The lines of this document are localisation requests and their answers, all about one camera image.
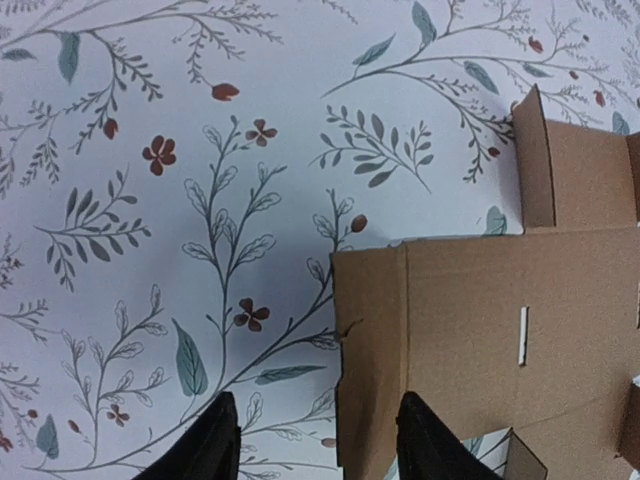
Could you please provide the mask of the brown cardboard box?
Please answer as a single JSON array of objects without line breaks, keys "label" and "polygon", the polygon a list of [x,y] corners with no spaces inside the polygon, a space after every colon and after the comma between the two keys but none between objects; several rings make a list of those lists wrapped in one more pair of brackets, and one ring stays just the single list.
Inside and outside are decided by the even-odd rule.
[{"label": "brown cardboard box", "polygon": [[639,138],[514,108],[524,231],[332,258],[348,479],[397,464],[416,392],[500,479],[639,469]]}]

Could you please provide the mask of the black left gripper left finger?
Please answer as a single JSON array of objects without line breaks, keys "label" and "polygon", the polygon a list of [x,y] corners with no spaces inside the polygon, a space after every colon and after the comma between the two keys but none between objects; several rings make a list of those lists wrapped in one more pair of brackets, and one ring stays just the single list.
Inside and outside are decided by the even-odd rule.
[{"label": "black left gripper left finger", "polygon": [[231,392],[223,391],[135,480],[236,480],[240,447],[235,398]]}]

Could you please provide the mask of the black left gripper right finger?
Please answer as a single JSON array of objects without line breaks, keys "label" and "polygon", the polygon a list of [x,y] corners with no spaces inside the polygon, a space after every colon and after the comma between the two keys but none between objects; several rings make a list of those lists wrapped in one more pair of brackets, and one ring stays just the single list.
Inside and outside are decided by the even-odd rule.
[{"label": "black left gripper right finger", "polygon": [[404,393],[396,417],[401,480],[498,480],[474,457],[424,400]]}]

